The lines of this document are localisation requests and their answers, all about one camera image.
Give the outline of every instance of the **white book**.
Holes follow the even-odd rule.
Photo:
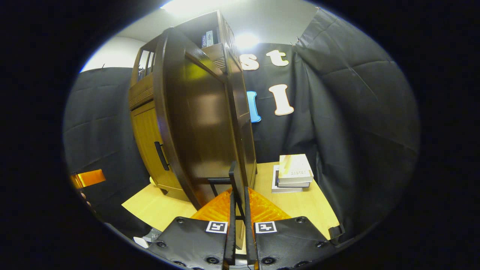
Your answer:
[[[281,183],[280,180],[278,180],[278,187],[309,187],[309,186],[310,186],[310,182],[284,184],[284,183]]]
[[[280,156],[279,183],[305,183],[313,180],[312,169],[305,154]]]
[[[207,47],[212,46],[213,42],[213,31],[207,31]]]
[[[302,192],[301,187],[279,187],[278,186],[278,165],[273,166],[272,176],[272,193],[290,193],[290,192]]]

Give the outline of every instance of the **wooden cabinet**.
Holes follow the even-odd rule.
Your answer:
[[[153,100],[134,109],[131,117],[137,146],[154,183],[168,196],[189,201],[173,171],[169,168],[167,171],[162,166],[157,147],[163,146],[163,140],[158,129]]]
[[[200,49],[210,30],[216,44]],[[256,157],[243,73],[219,11],[169,28],[140,49],[129,106],[142,159],[167,196],[201,208],[214,198],[208,179],[228,178],[234,161],[235,181],[253,186]]]

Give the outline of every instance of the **cabinet door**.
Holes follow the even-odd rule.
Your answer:
[[[240,157],[244,185],[253,186],[255,177],[256,156],[253,144],[252,122],[248,106],[247,92],[243,81],[241,65],[230,48],[225,48],[225,61],[228,72],[228,94],[233,119],[233,130]]]
[[[159,36],[155,67],[154,100],[165,155],[199,209],[215,197],[207,178],[228,178],[232,162],[238,161],[227,78],[174,28]]]
[[[154,182],[167,191],[170,188],[181,189],[175,174],[171,170],[166,171],[162,166],[155,146],[155,142],[163,144],[163,140],[158,130],[153,101],[132,111],[132,125],[140,154]]]

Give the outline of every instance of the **ceiling light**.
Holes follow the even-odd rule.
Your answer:
[[[235,43],[238,48],[251,48],[258,44],[258,38],[250,33],[240,34],[235,36]]]
[[[170,12],[182,15],[186,12],[194,12],[220,6],[223,0],[173,0],[160,8]]]

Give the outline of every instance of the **black curtain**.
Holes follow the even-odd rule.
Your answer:
[[[84,193],[101,219],[130,239],[151,228],[121,206],[149,184],[128,109],[131,75],[132,68],[78,74],[62,128],[69,172],[102,169],[106,181],[86,187]]]
[[[287,66],[265,54],[286,53]],[[413,92],[395,61],[350,23],[320,9],[295,45],[258,44],[259,69],[244,71],[262,120],[253,123],[257,162],[305,153],[346,233],[381,221],[400,200],[419,153]],[[292,114],[277,116],[268,88],[286,84]]]

